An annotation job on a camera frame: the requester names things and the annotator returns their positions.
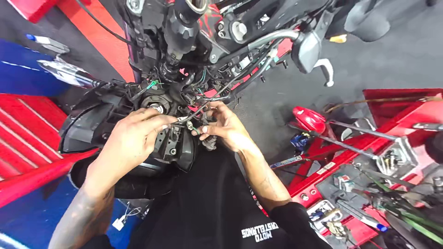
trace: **black t-shirt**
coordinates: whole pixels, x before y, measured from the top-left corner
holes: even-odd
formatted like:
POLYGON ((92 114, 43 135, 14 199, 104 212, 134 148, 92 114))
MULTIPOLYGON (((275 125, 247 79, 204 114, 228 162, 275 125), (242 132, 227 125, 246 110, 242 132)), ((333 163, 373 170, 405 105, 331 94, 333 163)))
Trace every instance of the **black t-shirt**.
MULTIPOLYGON (((201 150, 191 171, 154 201, 128 249, 331 249, 301 204, 291 202, 264 215, 234 154, 218 147, 201 150)), ((102 235, 82 248, 112 246, 102 235)))

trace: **person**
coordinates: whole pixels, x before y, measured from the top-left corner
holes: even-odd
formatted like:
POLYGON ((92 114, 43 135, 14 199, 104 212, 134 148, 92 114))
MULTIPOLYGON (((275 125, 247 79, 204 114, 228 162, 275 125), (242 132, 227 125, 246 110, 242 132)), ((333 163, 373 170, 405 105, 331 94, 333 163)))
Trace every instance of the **person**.
MULTIPOLYGON (((191 170, 154 200, 128 248, 330 249, 306 209, 292 202, 238 117, 222 102, 210 106, 208 116, 217 122, 198 128, 199 139, 216 135, 222 144, 210 152, 201 150, 191 170), (233 152, 238 152, 247 181, 233 152), (248 184, 269 216, 257 206, 248 184)), ((139 109, 117 123, 58 223, 50 249, 112 248, 105 233, 113 186, 145 161, 157 134, 175 121, 154 109, 139 109)))

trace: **clutch lever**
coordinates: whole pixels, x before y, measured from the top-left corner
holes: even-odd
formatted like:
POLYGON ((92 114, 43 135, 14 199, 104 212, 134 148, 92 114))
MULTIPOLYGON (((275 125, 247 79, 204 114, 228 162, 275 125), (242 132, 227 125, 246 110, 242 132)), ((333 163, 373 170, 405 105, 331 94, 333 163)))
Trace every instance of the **clutch lever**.
POLYGON ((329 59, 319 59, 314 67, 320 67, 320 69, 323 72, 323 75, 326 78, 326 83, 324 86, 331 87, 334 85, 334 69, 332 67, 331 62, 329 59))

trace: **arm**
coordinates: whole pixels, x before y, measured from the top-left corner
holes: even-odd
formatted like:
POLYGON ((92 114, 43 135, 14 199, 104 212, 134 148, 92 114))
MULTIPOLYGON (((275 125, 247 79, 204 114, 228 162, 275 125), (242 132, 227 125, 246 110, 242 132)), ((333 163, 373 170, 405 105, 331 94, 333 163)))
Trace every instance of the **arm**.
POLYGON ((217 122, 199 128, 200 140, 216 135, 231 150, 238 152, 249 184, 267 212, 291 202, 286 187, 269 167, 238 117, 223 102, 211 102, 210 106, 213 109, 208 116, 217 118, 217 122))
POLYGON ((288 190, 269 167, 255 144, 251 148, 240 150, 238 155, 245 167, 251 188, 267 212, 292 201, 288 190))
POLYGON ((154 109, 139 109, 114 127, 86 180, 55 228, 49 249, 77 249, 106 233, 114 202, 114 184, 146 160, 158 132, 177 121, 154 109))

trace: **hand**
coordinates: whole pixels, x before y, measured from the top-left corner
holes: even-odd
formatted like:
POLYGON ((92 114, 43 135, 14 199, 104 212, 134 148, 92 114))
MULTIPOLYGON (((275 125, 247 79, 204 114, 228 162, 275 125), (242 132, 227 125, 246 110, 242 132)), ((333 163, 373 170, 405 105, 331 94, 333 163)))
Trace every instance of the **hand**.
POLYGON ((117 122, 100 155, 88 167, 86 181, 94 181, 95 187, 100 187, 98 181, 110 188, 148 158, 157 134, 176 121, 155 109, 141 108, 130 113, 117 122))
MULTIPOLYGON (((197 129, 202 134, 200 140, 205 140, 209 135, 219 136, 223 139, 223 143, 234 152, 256 147, 238 117, 223 102, 211 102, 209 105, 212 109, 207 112, 207 115, 217 118, 217 122, 197 129)), ((192 135, 196 136, 197 132, 192 131, 192 135)))

